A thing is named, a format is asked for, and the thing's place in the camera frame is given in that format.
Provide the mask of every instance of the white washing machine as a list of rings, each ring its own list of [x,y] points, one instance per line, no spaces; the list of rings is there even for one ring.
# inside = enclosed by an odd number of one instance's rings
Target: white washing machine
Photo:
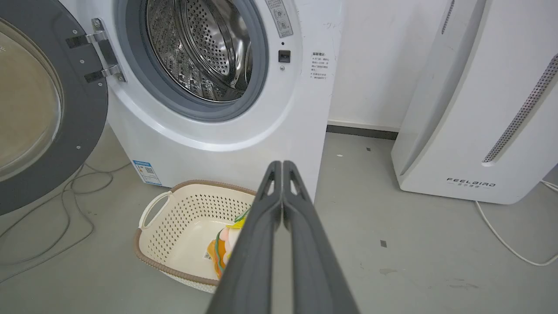
[[[112,126],[146,183],[318,181],[343,0],[3,0],[0,215]]]

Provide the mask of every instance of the white air purifier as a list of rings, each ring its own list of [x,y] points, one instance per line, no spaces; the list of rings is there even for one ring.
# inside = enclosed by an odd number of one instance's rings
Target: white air purifier
[[[558,163],[556,12],[448,3],[392,150],[402,190],[511,204]]]

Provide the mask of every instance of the white cable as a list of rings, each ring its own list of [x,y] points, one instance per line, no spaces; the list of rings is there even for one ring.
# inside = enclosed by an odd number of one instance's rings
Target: white cable
[[[558,185],[555,185],[554,183],[550,183],[544,180],[541,180],[541,183],[546,185],[547,188],[553,189],[554,191],[558,192]]]
[[[558,185],[555,185],[553,183],[547,182],[547,181],[541,181],[542,184],[546,185],[547,187],[555,190],[558,192]],[[512,252],[515,256],[519,257],[521,260],[533,265],[533,266],[548,266],[552,263],[554,263],[557,259],[558,259],[558,254],[554,255],[551,259],[549,259],[548,261],[539,264],[539,263],[535,263],[534,261],[530,261],[526,258],[524,258],[523,256],[521,256],[518,252],[516,252],[514,249],[512,249],[505,241],[504,239],[502,239],[502,237],[500,237],[500,235],[496,232],[496,230],[494,229],[494,227],[492,227],[492,225],[490,224],[490,222],[488,222],[487,217],[484,215],[484,212],[482,210],[482,208],[480,207],[479,202],[475,201],[475,205],[477,206],[477,209],[480,212],[480,215],[482,216],[484,222],[486,222],[486,224],[488,225],[488,227],[490,228],[490,230],[492,230],[492,233],[494,233],[494,235],[496,236],[496,238],[498,238],[498,240],[500,240],[500,242],[510,251]]]

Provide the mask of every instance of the concrete floor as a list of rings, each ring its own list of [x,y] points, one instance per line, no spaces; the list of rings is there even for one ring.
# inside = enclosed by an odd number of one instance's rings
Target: concrete floor
[[[361,312],[558,312],[558,263],[538,268],[517,259],[492,235],[472,202],[399,190],[389,156],[392,145],[389,140],[326,136],[315,206]],[[126,162],[110,130],[88,160],[101,169]],[[76,188],[91,189],[105,180],[100,175],[84,178]],[[558,171],[547,180],[558,182]],[[129,166],[115,174],[109,188],[78,196],[95,232],[71,250],[0,284],[0,312],[204,313],[210,294],[162,275],[132,250],[141,212],[165,190],[142,183]],[[53,250],[89,228],[77,215],[73,199],[65,199],[72,221]],[[558,195],[539,184],[514,205],[483,208],[512,247],[541,262],[558,252],[557,204]],[[29,208],[0,217],[0,230]],[[0,239],[0,262],[44,248],[64,223],[59,200],[37,210]],[[291,279],[285,275],[290,272],[289,252],[289,235],[281,229],[275,247],[274,313],[292,312]],[[39,260],[0,267],[0,280]]]

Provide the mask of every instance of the white plastic basket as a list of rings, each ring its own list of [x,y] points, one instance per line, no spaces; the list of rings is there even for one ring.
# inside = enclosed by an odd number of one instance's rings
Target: white plastic basket
[[[134,237],[136,256],[190,287],[214,293],[217,274],[206,254],[217,233],[250,208],[255,192],[210,181],[188,181],[155,197],[147,205]],[[145,225],[151,209],[167,198]]]

